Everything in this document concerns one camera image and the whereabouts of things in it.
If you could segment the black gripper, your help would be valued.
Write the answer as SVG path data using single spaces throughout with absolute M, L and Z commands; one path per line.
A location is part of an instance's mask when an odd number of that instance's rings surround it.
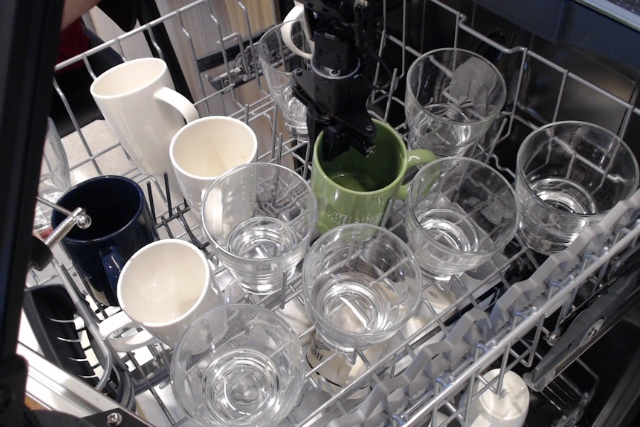
M 293 92 L 307 107 L 309 142 L 332 161 L 345 151 L 363 157 L 375 150 L 377 128 L 366 107 L 371 92 L 350 29 L 315 29 L 310 67 L 293 73 Z

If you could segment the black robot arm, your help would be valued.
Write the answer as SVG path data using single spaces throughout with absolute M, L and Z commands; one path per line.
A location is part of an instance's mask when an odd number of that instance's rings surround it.
M 321 140 L 332 160 L 350 149 L 374 150 L 376 127 L 367 97 L 374 90 L 365 71 L 375 57 L 372 0 L 292 0 L 303 7 L 310 65 L 293 71 L 293 93 L 307 107 L 309 140 Z

